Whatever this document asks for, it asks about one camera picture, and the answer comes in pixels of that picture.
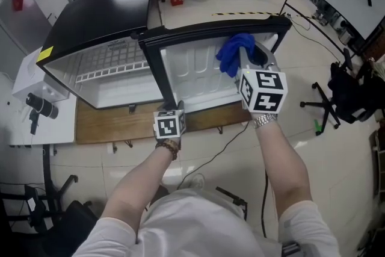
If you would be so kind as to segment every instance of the green object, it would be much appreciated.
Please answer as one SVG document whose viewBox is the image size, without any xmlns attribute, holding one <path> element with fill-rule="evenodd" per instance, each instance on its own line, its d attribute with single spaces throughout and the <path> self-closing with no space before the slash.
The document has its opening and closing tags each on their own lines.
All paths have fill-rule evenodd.
<svg viewBox="0 0 385 257">
<path fill-rule="evenodd" d="M 316 132 L 321 132 L 322 126 L 320 126 L 320 125 L 318 124 L 317 119 L 314 119 L 314 126 L 315 126 L 315 131 L 316 131 Z"/>
</svg>

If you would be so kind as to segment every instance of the forearm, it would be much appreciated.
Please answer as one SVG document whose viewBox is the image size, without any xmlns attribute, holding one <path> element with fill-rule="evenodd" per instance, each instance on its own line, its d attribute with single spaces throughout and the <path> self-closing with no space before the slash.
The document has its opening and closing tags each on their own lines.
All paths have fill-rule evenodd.
<svg viewBox="0 0 385 257">
<path fill-rule="evenodd" d="M 137 231 L 144 208 L 154 197 L 172 158 L 168 149 L 155 149 L 115 187 L 102 217 L 123 220 Z"/>
<path fill-rule="evenodd" d="M 296 202 L 311 200 L 306 166 L 283 135 L 279 124 L 268 123 L 257 128 L 256 132 L 276 197 L 278 215 Z"/>
</svg>

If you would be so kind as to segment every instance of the metal watch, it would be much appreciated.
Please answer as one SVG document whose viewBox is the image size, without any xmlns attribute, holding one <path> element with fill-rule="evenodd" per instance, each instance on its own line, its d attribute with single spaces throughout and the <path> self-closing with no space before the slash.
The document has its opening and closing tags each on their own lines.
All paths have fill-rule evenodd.
<svg viewBox="0 0 385 257">
<path fill-rule="evenodd" d="M 253 120 L 254 129 L 260 128 L 262 125 L 266 125 L 269 122 L 276 121 L 278 118 L 277 114 L 264 114 L 257 119 Z"/>
</svg>

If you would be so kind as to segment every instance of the office chair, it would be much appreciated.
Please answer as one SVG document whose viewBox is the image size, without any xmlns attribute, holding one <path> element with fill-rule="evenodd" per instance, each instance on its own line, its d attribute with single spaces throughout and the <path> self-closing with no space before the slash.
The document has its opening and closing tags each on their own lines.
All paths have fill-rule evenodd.
<svg viewBox="0 0 385 257">
<path fill-rule="evenodd" d="M 341 125 L 339 118 L 348 123 L 354 123 L 357 120 L 363 122 L 370 118 L 378 108 L 381 108 L 385 101 L 382 95 L 385 91 L 385 83 L 382 79 L 375 77 L 374 81 L 370 80 L 368 82 L 364 79 L 363 85 L 360 85 L 360 72 L 357 78 L 352 77 L 347 72 L 347 69 L 353 70 L 349 50 L 343 49 L 343 55 L 345 62 L 341 66 L 338 63 L 332 63 L 330 66 L 331 80 L 328 87 L 333 92 L 332 98 L 329 100 L 319 84 L 315 82 L 312 84 L 312 88 L 318 90 L 322 102 L 300 103 L 300 107 L 308 105 L 325 110 L 322 128 L 316 132 L 316 136 L 325 131 L 329 114 L 336 121 L 334 128 L 337 129 Z"/>
<path fill-rule="evenodd" d="M 40 234 L 13 232 L 12 237 L 21 256 L 71 257 L 87 239 L 97 217 L 77 200 L 62 214 L 60 221 Z"/>
</svg>

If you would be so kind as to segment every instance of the sneaker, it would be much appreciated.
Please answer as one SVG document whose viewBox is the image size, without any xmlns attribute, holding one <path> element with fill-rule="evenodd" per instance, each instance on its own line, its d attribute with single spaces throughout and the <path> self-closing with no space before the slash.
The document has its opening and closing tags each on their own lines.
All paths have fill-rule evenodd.
<svg viewBox="0 0 385 257">
<path fill-rule="evenodd" d="M 197 173 L 189 182 L 188 188 L 204 189 L 205 187 L 205 176 L 201 173 Z"/>
</svg>

